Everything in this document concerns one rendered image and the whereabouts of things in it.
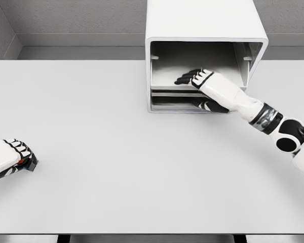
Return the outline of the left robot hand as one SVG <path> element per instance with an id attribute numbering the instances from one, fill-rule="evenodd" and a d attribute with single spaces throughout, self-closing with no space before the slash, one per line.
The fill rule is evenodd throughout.
<path id="1" fill-rule="evenodd" d="M 0 139 L 0 179 L 21 171 L 16 168 L 17 163 L 32 154 L 32 150 L 22 141 Z"/>

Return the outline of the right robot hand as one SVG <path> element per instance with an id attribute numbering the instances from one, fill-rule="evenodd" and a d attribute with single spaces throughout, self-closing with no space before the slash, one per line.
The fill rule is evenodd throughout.
<path id="1" fill-rule="evenodd" d="M 183 74 L 176 85 L 191 85 L 206 95 L 196 98 L 193 105 L 206 111 L 228 113 L 247 106 L 248 96 L 222 74 L 208 69 L 194 69 Z"/>

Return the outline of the black load switch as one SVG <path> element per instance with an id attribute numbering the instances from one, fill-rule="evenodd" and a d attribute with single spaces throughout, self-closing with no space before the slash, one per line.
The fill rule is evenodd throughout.
<path id="1" fill-rule="evenodd" d="M 36 158 L 35 154 L 32 154 L 30 157 L 24 158 L 21 161 L 19 161 L 16 165 L 16 168 L 18 170 L 34 171 L 37 164 L 38 164 L 38 159 Z"/>

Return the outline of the white shallow cabinet drawer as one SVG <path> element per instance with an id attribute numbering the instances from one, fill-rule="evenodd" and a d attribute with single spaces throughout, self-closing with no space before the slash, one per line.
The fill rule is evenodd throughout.
<path id="1" fill-rule="evenodd" d="M 202 93 L 153 92 L 151 111 L 177 113 L 223 113 L 230 111 Z"/>
<path id="2" fill-rule="evenodd" d="M 175 85 L 174 82 L 183 74 L 196 68 L 206 68 L 221 73 L 225 78 L 242 89 L 246 89 L 250 80 L 250 63 L 243 61 L 241 64 L 236 60 L 229 62 L 201 62 L 180 63 L 162 60 L 153 61 L 151 73 L 151 88 L 153 90 L 190 91 L 195 88 L 191 85 Z"/>

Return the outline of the white tabletop storage cabinet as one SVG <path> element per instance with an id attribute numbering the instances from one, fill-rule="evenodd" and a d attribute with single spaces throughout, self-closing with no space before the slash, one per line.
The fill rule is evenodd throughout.
<path id="1" fill-rule="evenodd" d="M 250 63 L 250 79 L 269 40 L 253 0 L 147 0 L 145 59 L 147 102 L 153 92 L 200 93 L 198 90 L 153 90 L 155 60 L 180 63 Z"/>

